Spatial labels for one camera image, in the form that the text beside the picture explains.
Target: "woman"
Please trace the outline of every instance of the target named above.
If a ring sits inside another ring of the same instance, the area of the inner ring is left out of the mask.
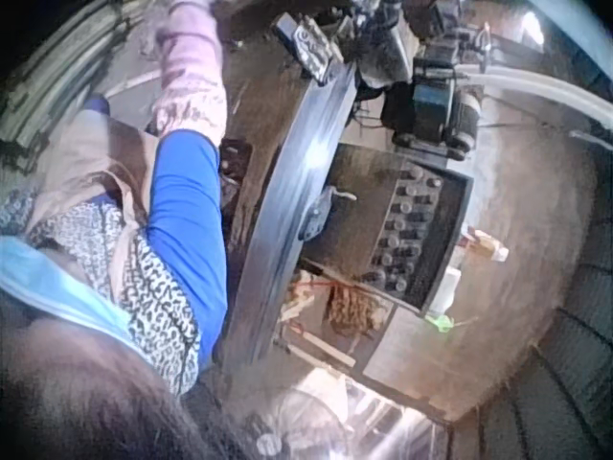
[[[0,432],[16,458],[245,454],[214,416],[203,441],[176,398],[226,312],[226,100],[208,3],[170,2],[157,35],[159,144],[92,101],[0,211]]]

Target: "metal sheet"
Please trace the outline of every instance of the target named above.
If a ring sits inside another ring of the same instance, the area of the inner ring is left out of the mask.
[[[321,193],[355,99],[355,69],[339,66],[336,78],[319,87],[312,81],[281,147],[261,204],[231,309],[263,311],[259,324],[242,325],[253,344],[248,361],[266,354],[287,285],[298,262],[298,233],[308,206]],[[225,368],[245,356],[222,346]]]

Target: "floor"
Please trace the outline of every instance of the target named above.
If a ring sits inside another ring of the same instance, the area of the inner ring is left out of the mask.
[[[117,55],[102,90],[156,67],[139,54],[140,38],[135,37]],[[111,99],[114,116],[144,127],[157,88],[153,81]],[[429,401],[448,420],[485,399],[517,365],[526,345],[546,329],[551,308],[561,302],[575,269],[595,185],[583,146],[563,133],[537,129],[534,117],[524,112],[573,127],[582,120],[570,120],[559,107],[535,98],[489,94],[484,125],[528,127],[482,128],[478,149],[453,167],[475,180],[466,220],[501,240],[510,256],[504,264],[465,258],[448,314],[458,322],[473,320],[469,325],[441,334],[416,316],[395,317],[397,334],[381,343],[367,368],[386,384]],[[380,131],[350,126],[344,140],[388,149],[389,136]],[[403,353],[403,365],[386,366],[391,353]],[[285,375],[290,383],[300,380],[291,366],[279,364],[273,359],[254,372],[275,379]]]

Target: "light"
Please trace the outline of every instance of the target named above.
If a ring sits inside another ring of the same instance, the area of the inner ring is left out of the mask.
[[[521,27],[537,45],[543,46],[545,35],[543,35],[543,31],[540,29],[540,22],[538,22],[536,14],[532,11],[527,12],[521,22]]]

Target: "pink glove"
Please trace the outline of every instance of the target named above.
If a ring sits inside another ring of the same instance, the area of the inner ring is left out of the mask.
[[[162,55],[161,98],[153,107],[160,136],[192,129],[219,146],[227,119],[222,53],[209,0],[173,0],[157,33]]]

